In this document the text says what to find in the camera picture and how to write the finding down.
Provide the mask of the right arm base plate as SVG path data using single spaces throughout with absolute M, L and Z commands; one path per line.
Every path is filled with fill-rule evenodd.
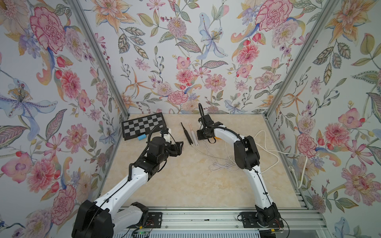
M 241 212 L 237 219 L 242 222 L 244 228 L 284 228 L 280 217 L 269 218 L 258 212 Z

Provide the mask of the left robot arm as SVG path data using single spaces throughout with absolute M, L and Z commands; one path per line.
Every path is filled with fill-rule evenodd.
M 166 127 L 154 127 L 161 135 L 147 137 L 147 145 L 138 159 L 129 164 L 128 175 L 103 196 L 84 201 L 78 210 L 71 236 L 73 238 L 111 238 L 130 227 L 142 227 L 149 209 L 139 202 L 122 210 L 124 203 L 166 165 L 169 157 L 182 153 L 183 142 L 176 142 Z

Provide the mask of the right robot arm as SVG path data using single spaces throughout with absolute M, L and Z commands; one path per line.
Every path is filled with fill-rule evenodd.
M 271 198 L 265 185 L 261 168 L 260 154 L 252 136 L 242 136 L 227 128 L 221 122 L 214 122 L 209 114 L 205 114 L 201 104 L 198 104 L 200 129 L 197 130 L 198 140 L 222 139 L 231 144 L 234 149 L 234 160 L 238 168 L 248 176 L 256 202 L 255 221 L 260 227 L 267 228 L 278 225 L 283 228 L 283 219 L 277 205 Z

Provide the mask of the white pink electric toothbrush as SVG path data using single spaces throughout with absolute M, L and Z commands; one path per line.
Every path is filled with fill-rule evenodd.
M 190 132 L 191 132 L 191 136 L 192 136 L 194 145 L 195 145 L 195 146 L 199 146 L 199 142 L 198 142 L 196 133 L 194 132 L 194 130 L 193 130 L 193 128 L 192 128 L 192 125 L 189 124 L 189 127 L 190 127 Z

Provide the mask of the black electric toothbrush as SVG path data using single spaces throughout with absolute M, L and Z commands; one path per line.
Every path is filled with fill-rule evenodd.
M 185 136 L 186 136 L 186 138 L 187 138 L 187 140 L 188 140 L 188 143 L 189 143 L 190 145 L 193 145 L 193 140 L 192 140 L 192 138 L 191 138 L 189 132 L 188 132 L 188 131 L 186 130 L 186 128 L 184 127 L 183 123 L 181 123 L 181 126 L 182 126 L 183 131 L 184 131 L 184 134 L 185 134 Z

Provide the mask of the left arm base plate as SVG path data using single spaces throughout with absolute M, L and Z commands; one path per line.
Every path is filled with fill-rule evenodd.
M 130 225 L 128 228 L 137 229 L 137 228 L 148 228 L 148 229 L 159 229 L 161 228 L 163 220 L 162 212 L 148 212 L 143 214 L 140 221 L 135 225 Z

